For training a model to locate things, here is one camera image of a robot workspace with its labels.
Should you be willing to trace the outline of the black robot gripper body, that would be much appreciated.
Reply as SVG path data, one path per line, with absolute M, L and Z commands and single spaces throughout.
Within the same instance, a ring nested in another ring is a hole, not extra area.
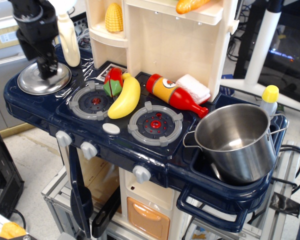
M 26 58 L 30 61 L 43 58 L 48 62 L 57 60 L 53 39 L 58 35 L 57 18 L 54 14 L 30 17 L 16 16 L 17 38 Z

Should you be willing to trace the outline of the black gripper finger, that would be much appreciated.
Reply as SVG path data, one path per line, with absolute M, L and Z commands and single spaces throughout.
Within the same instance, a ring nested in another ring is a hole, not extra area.
M 50 77 L 50 67 L 48 61 L 43 57 L 38 57 L 36 60 L 37 68 L 39 70 L 39 76 L 43 80 L 47 80 Z
M 48 54 L 47 61 L 47 76 L 52 77 L 57 74 L 58 71 L 58 59 L 55 54 Z

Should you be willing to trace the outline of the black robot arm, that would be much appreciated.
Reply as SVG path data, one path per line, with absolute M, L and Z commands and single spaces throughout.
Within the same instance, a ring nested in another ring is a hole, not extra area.
M 55 8 L 47 0 L 12 0 L 16 36 L 28 60 L 36 59 L 39 76 L 57 74 L 58 60 L 53 40 L 59 34 Z

